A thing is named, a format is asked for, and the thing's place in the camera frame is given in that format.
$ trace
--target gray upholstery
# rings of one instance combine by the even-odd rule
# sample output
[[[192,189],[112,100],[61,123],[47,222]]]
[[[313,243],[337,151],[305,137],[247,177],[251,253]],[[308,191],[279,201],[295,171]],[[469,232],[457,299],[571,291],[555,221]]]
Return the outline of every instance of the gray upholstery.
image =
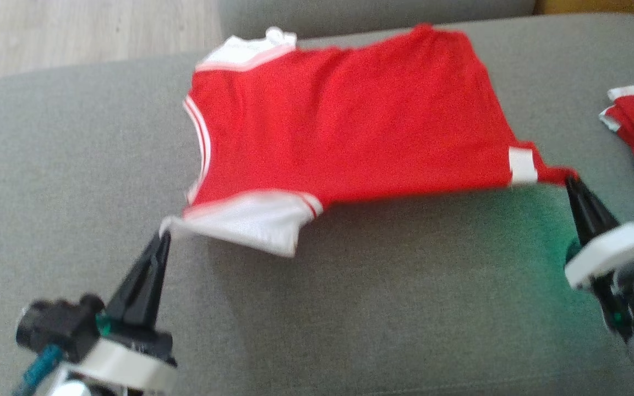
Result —
[[[227,36],[264,37],[267,26],[279,26],[307,38],[531,15],[535,0],[221,0],[217,5]]]
[[[634,158],[597,120],[608,88],[634,84],[634,16],[448,28],[470,35],[518,137],[634,218]],[[0,80],[0,394],[32,359],[13,343],[23,304],[108,298],[183,207],[199,56]],[[294,259],[174,241],[159,326],[176,336],[177,394],[634,394],[596,303],[564,280],[572,235],[565,191],[538,186],[338,206]]]

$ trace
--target couch backrest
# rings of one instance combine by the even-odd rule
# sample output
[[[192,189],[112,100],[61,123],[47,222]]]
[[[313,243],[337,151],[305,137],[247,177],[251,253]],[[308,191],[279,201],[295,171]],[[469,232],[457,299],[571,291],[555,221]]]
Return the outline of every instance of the couch backrest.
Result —
[[[420,22],[531,15],[535,0],[217,0],[225,36],[264,37],[277,26],[299,38],[406,28]]]

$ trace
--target wooden floor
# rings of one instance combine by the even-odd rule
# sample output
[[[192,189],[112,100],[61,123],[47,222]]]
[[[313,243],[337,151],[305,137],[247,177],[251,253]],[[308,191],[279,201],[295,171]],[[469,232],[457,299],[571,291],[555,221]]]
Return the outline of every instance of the wooden floor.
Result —
[[[0,77],[216,47],[221,0],[0,0]]]

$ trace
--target gray couch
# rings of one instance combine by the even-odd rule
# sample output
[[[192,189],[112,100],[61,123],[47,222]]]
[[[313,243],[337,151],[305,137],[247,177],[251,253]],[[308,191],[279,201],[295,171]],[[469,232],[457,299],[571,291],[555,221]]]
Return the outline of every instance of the gray couch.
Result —
[[[442,22],[443,9],[460,20],[532,8],[333,2],[309,19],[269,19],[278,2],[229,3],[226,32],[244,36],[272,23],[330,35]],[[633,219],[634,158],[597,113],[608,88],[634,84],[634,15],[443,27],[468,33],[516,135]],[[299,44],[360,46],[398,32]],[[161,218],[183,207],[199,161],[181,100],[203,55],[0,80],[0,394],[32,360],[13,344],[21,307],[108,297]],[[565,191],[538,186],[338,206],[304,228],[294,259],[174,241],[159,326],[176,336],[176,394],[634,394],[632,365],[594,299],[566,285],[573,234]]]

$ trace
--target gray cushion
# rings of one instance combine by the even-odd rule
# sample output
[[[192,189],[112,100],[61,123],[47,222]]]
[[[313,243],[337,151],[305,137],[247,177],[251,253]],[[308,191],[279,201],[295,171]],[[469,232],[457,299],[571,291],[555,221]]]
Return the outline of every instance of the gray cushion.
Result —
[[[307,38],[531,15],[535,0],[221,0],[217,7],[225,35],[258,38],[279,26]]]
[[[597,120],[608,88],[634,84],[634,16],[448,28],[469,33],[516,135],[634,218],[634,158]],[[108,298],[183,207],[199,56],[0,80],[0,394],[32,360],[13,343],[22,304]],[[538,186],[335,207],[294,259],[174,241],[159,326],[177,394],[634,394],[594,299],[566,285],[572,236],[565,191]]]

